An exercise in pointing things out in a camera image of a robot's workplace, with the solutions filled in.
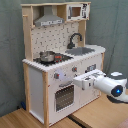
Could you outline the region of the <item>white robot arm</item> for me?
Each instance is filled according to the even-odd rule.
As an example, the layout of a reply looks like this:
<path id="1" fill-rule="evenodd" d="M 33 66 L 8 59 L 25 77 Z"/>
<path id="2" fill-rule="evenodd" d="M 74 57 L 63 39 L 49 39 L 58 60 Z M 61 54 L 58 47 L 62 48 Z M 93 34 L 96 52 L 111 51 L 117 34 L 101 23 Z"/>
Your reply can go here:
<path id="1" fill-rule="evenodd" d="M 128 104 L 127 79 L 122 73 L 113 72 L 107 76 L 101 70 L 95 69 L 75 77 L 73 83 L 83 90 L 98 89 L 113 103 Z"/>

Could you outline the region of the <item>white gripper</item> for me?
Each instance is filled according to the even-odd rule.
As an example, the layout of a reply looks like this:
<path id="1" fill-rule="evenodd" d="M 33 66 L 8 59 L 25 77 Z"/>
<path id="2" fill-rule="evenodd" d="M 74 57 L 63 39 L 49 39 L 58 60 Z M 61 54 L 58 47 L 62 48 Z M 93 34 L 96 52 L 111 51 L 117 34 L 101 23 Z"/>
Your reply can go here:
<path id="1" fill-rule="evenodd" d="M 89 71 L 85 74 L 73 78 L 73 84 L 82 88 L 83 90 L 91 89 L 94 81 L 98 76 L 104 76 L 104 73 L 98 69 Z"/>

